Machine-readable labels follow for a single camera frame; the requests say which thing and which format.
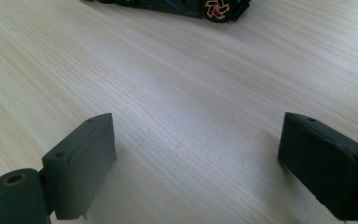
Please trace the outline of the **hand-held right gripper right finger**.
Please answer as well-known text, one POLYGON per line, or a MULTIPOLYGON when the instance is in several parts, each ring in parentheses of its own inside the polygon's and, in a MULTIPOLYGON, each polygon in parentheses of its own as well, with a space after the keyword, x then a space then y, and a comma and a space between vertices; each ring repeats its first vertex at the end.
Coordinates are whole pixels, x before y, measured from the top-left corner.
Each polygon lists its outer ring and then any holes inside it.
POLYGON ((278 160, 339 220, 358 220, 358 143, 317 119, 284 115, 278 160))

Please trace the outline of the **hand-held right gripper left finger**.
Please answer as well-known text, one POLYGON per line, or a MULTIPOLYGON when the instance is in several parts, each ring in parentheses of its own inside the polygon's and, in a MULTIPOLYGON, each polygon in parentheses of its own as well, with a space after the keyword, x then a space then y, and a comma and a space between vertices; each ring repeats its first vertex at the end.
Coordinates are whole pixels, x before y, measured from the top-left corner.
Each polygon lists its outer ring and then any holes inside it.
POLYGON ((116 158, 112 115, 81 123, 42 158, 48 210, 59 220, 84 217, 116 158))

